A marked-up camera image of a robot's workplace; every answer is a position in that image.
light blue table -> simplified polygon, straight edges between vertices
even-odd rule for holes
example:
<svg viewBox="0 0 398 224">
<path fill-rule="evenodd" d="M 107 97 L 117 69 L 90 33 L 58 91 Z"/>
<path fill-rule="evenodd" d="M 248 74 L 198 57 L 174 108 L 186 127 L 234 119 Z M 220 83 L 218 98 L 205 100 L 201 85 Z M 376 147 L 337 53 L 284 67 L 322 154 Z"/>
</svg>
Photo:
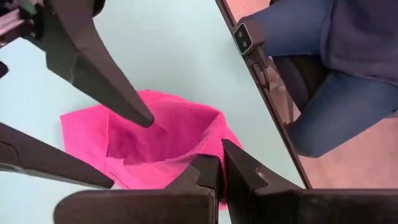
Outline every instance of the light blue table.
<svg viewBox="0 0 398 224">
<path fill-rule="evenodd" d="M 303 187 L 215 0 L 108 0 L 95 24 L 137 89 L 218 108 L 247 152 Z M 96 101 L 48 71 L 44 53 L 25 40 L 1 49 L 0 60 L 10 68 L 0 80 L 0 122 L 62 150 L 59 116 Z M 57 202 L 84 189 L 0 172 L 0 222 L 52 223 Z M 229 222 L 221 212 L 220 223 Z"/>
</svg>

pink floor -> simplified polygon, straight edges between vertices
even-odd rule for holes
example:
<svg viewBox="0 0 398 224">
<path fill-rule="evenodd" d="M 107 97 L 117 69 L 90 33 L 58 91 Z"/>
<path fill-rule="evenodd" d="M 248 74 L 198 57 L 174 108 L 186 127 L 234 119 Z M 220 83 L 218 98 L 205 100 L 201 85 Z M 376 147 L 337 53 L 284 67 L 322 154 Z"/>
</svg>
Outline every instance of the pink floor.
<svg viewBox="0 0 398 224">
<path fill-rule="evenodd" d="M 227 1 L 236 20 L 269 5 L 268 0 Z M 286 119 L 284 88 L 271 94 Z M 398 118 L 384 119 L 323 157 L 301 161 L 315 188 L 398 188 L 397 133 Z"/>
</svg>

blue jeans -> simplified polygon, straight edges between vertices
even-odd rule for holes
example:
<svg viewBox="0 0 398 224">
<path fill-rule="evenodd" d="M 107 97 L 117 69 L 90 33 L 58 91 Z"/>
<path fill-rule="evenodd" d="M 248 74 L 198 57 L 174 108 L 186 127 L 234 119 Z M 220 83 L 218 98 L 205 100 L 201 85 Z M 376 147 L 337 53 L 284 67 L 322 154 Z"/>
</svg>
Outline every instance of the blue jeans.
<svg viewBox="0 0 398 224">
<path fill-rule="evenodd" d="M 281 0 L 248 18 L 262 24 L 266 55 L 316 55 L 320 54 L 320 33 L 331 3 Z M 334 71 L 287 130 L 298 154 L 319 157 L 397 108 L 398 87 Z"/>
</svg>

pink cloth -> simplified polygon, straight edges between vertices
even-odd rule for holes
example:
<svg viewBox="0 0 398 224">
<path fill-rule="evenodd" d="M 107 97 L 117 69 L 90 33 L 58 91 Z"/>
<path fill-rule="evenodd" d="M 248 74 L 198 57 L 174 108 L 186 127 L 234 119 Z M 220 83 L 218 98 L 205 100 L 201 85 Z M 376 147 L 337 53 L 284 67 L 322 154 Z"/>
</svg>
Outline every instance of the pink cloth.
<svg viewBox="0 0 398 224">
<path fill-rule="evenodd" d="M 125 189 L 162 189 L 197 154 L 219 157 L 224 170 L 221 139 L 240 143 L 222 112 L 157 91 L 139 95 L 155 117 L 151 127 L 101 105 L 75 111 L 61 116 L 66 151 Z"/>
</svg>

dark sweater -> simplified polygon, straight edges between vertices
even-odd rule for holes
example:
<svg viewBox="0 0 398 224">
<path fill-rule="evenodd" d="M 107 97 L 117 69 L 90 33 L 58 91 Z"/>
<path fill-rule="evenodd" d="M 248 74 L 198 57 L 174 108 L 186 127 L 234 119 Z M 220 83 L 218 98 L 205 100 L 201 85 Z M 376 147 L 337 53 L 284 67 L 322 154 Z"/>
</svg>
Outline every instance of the dark sweater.
<svg viewBox="0 0 398 224">
<path fill-rule="evenodd" d="M 321 52 L 332 70 L 398 86 L 398 0 L 335 0 Z"/>
</svg>

